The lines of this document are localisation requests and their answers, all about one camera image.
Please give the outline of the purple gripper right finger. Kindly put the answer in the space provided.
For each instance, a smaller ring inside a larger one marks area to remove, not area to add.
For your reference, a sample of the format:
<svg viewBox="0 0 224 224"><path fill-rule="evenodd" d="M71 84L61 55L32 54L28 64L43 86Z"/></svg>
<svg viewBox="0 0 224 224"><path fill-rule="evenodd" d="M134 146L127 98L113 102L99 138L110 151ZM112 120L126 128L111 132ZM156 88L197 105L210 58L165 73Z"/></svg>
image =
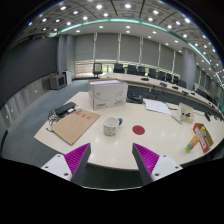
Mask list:
<svg viewBox="0 0 224 224"><path fill-rule="evenodd" d="M151 175L159 160L159 155L137 143L133 144L132 154L136 160L143 185L152 183Z"/></svg>

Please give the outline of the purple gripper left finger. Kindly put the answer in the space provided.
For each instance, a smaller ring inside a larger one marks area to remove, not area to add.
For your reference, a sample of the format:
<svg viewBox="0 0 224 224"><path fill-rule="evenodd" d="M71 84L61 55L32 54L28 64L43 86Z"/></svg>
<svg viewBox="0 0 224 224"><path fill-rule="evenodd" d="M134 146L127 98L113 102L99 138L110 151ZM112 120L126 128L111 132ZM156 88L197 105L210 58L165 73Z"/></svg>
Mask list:
<svg viewBox="0 0 224 224"><path fill-rule="evenodd" d="M64 158L72 173L71 182L81 185L84 178L87 161L91 154L91 145L84 144L71 152L67 153Z"/></svg>

